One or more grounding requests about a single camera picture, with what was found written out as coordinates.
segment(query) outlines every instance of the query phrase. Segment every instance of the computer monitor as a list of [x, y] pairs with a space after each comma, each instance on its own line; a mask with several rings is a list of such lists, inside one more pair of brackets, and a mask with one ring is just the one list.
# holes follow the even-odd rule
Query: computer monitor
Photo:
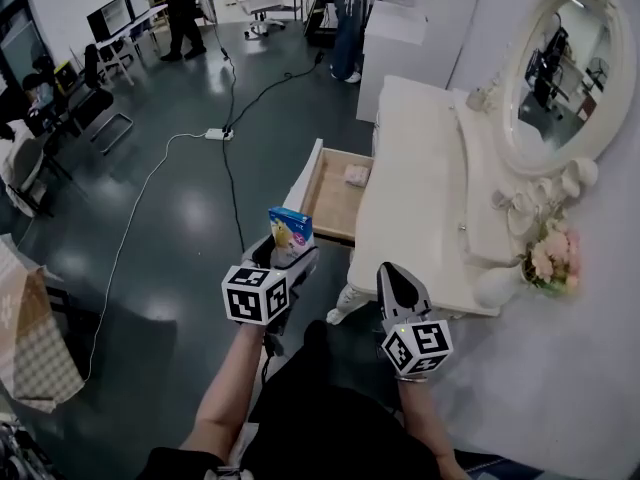
[[148, 0], [127, 0], [131, 20], [136, 20], [149, 10]]
[[93, 37], [98, 42], [106, 41], [133, 21], [127, 0], [113, 0], [87, 16], [87, 20]]

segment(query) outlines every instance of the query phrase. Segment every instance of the open drawer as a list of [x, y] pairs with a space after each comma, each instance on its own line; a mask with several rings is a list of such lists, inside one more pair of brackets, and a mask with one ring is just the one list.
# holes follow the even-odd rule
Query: open drawer
[[345, 183], [344, 171], [349, 164], [371, 169], [373, 158], [325, 148], [322, 139], [317, 139], [283, 206], [310, 215], [317, 238], [353, 246], [365, 189]]

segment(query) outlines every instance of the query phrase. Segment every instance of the jeans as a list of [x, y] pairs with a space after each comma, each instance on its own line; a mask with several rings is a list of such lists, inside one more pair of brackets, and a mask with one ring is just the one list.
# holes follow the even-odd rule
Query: jeans
[[349, 78], [356, 68], [360, 46], [361, 0], [334, 0], [338, 30], [333, 47], [331, 73], [338, 80]]

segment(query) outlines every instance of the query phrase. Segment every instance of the gray floor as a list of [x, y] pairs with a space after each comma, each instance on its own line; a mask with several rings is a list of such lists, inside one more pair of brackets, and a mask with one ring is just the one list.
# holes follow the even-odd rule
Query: gray floor
[[[237, 68], [236, 109], [284, 72], [308, 69], [316, 52], [294, 24], [257, 43], [245, 42], [242, 30], [241, 24], [220, 27]], [[136, 86], [119, 80], [114, 91], [116, 107], [135, 120], [130, 135], [107, 157], [84, 139], [70, 141], [58, 156], [74, 183], [52, 187], [55, 216], [37, 219], [21, 250], [62, 276], [82, 308], [102, 310], [133, 202], [167, 140], [224, 123], [230, 68], [214, 41], [209, 31], [206, 57], [172, 65], [158, 62], [144, 44], [147, 64], [136, 62], [131, 71]], [[166, 49], [168, 37], [160, 42]], [[270, 92], [235, 130], [228, 153], [247, 243], [269, 232], [268, 208], [282, 203], [317, 137], [328, 147], [370, 151], [372, 125], [354, 117], [358, 88], [333, 80], [328, 65], [327, 58], [308, 77]], [[70, 480], [133, 478], [152, 447], [179, 445], [234, 335], [220, 281], [241, 251], [221, 144], [177, 139], [149, 184], [84, 390], [52, 415], [14, 404]], [[287, 355], [307, 323], [333, 307], [347, 268], [347, 249], [321, 244], [319, 268], [302, 287], [282, 340]], [[366, 308], [332, 329], [336, 378], [392, 404], [389, 367], [376, 358], [373, 335], [362, 332], [377, 316]]]

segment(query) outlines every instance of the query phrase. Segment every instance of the sneaker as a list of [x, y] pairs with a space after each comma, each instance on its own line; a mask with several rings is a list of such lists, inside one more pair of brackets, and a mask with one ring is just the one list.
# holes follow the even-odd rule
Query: sneaker
[[195, 46], [191, 49], [190, 52], [185, 53], [184, 58], [185, 60], [190, 60], [197, 57], [198, 55], [202, 55], [206, 51], [207, 49], [204, 46]]
[[[335, 78], [336, 80], [338, 80], [338, 78], [336, 78], [333, 73], [331, 73], [331, 76], [333, 78]], [[357, 71], [354, 71], [353, 74], [349, 78], [346, 78], [346, 79], [344, 79], [342, 81], [343, 82], [347, 82], [348, 84], [357, 84], [358, 82], [360, 82], [361, 79], [362, 79], [362, 75], [360, 73], [358, 73]]]
[[174, 53], [174, 52], [167, 53], [166, 55], [163, 55], [162, 57], [160, 57], [160, 60], [163, 60], [165, 62], [176, 62], [177, 60], [180, 60], [180, 59], [182, 59], [182, 54]]

